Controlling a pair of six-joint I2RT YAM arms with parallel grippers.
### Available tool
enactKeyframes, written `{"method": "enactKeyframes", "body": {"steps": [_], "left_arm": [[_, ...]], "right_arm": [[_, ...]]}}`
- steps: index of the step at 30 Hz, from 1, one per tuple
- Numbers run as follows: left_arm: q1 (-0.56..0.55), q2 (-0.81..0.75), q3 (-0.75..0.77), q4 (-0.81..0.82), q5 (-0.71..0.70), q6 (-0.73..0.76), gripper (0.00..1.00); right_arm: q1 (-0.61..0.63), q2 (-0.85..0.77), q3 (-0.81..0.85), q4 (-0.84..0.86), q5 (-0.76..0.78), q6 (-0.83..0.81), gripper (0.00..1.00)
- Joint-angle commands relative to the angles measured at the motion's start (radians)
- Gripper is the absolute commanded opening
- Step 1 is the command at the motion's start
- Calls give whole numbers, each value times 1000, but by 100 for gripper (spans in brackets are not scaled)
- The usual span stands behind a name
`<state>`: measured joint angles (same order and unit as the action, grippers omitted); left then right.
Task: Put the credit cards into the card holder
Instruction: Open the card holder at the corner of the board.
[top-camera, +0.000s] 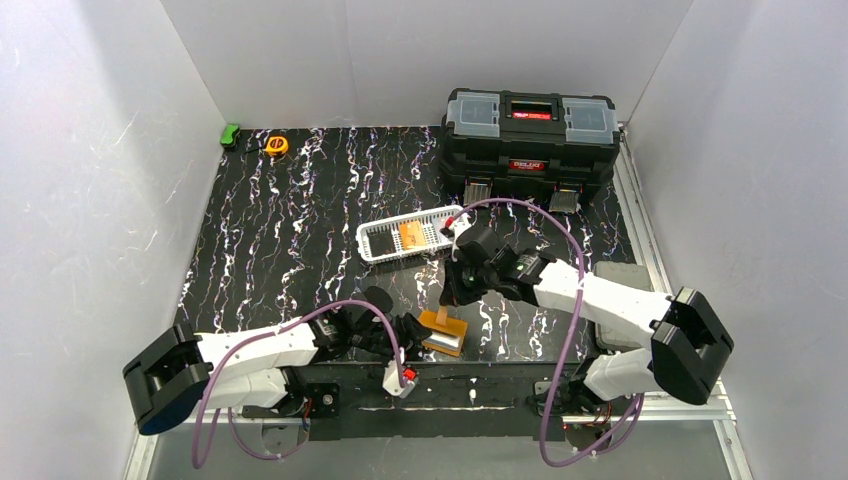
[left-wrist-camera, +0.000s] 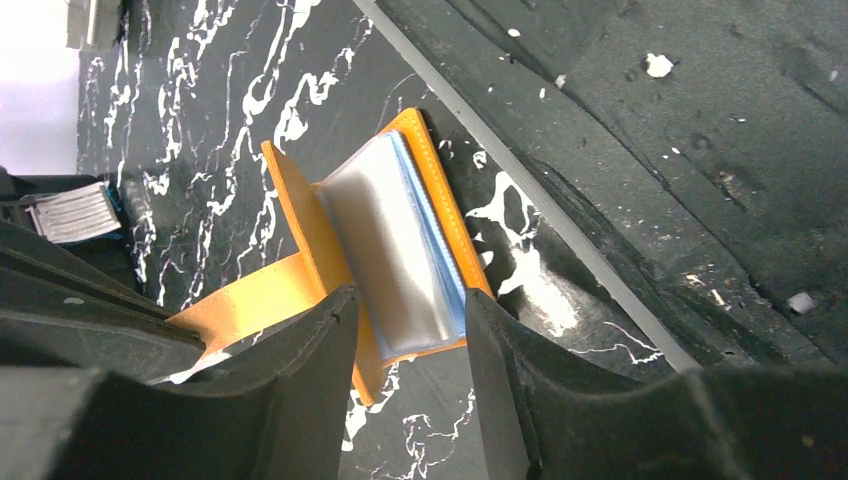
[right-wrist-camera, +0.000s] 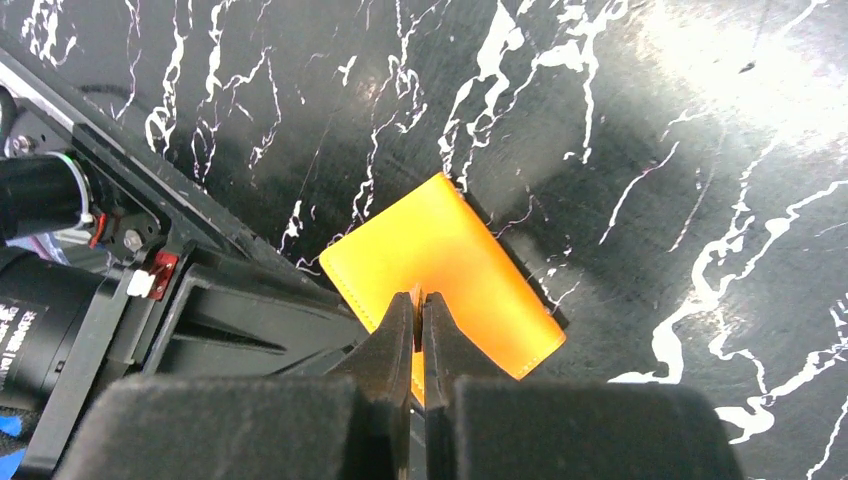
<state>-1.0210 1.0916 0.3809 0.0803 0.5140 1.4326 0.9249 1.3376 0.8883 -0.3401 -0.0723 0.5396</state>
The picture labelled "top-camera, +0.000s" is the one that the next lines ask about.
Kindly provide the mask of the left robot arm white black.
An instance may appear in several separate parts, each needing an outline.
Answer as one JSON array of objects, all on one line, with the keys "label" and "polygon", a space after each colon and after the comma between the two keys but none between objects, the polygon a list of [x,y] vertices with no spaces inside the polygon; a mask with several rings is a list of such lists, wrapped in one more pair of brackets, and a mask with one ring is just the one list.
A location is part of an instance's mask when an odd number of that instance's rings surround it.
[{"label": "left robot arm white black", "polygon": [[406,362],[431,332],[412,314],[391,315],[379,287],[278,325],[231,333],[200,333],[181,321],[122,370],[138,432],[153,436],[197,412],[251,407],[282,416],[327,394],[306,383],[298,368],[344,357],[350,350],[384,361],[384,390],[405,397],[416,375]]}]

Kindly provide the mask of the orange credit card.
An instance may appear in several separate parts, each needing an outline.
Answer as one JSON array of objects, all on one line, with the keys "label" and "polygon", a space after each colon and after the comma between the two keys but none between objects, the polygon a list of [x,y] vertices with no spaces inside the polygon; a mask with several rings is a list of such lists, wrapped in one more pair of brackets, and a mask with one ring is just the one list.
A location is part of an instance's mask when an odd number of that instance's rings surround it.
[{"label": "orange credit card", "polygon": [[401,245],[404,251],[412,251],[427,246],[428,242],[419,220],[409,221],[398,226]]}]

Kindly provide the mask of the orange leather card holder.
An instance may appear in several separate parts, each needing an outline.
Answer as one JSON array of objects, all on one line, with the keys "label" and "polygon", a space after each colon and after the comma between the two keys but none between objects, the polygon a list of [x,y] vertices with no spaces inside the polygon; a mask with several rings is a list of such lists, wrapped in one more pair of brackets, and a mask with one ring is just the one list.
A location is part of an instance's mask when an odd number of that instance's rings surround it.
[{"label": "orange leather card holder", "polygon": [[452,357],[461,355],[468,323],[450,317],[444,306],[437,311],[422,311],[419,323],[430,331],[430,335],[421,341],[423,347]]}]

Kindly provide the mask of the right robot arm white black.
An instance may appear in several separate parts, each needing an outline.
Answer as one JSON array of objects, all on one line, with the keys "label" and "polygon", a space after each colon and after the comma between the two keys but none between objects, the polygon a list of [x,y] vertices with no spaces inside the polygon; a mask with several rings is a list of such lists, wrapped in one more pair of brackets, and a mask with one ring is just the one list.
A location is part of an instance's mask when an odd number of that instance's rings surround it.
[{"label": "right robot arm white black", "polygon": [[581,274],[545,252],[517,252],[485,226],[441,231],[452,242],[441,304],[464,306],[495,291],[511,301],[576,313],[636,342],[634,350],[585,360],[561,399],[589,406],[663,391],[687,404],[706,404],[734,342],[701,292],[682,288],[670,296]]}]

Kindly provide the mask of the white plastic basket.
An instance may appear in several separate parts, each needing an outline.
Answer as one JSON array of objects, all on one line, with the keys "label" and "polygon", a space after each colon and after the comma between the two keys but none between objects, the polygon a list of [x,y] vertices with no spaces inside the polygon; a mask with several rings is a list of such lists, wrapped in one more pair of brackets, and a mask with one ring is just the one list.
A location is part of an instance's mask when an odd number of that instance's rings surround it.
[{"label": "white plastic basket", "polygon": [[471,226],[469,214],[462,210],[449,205],[364,223],[355,233],[359,255],[374,265],[448,249],[453,239],[442,233],[445,225],[449,223],[456,234]]}]

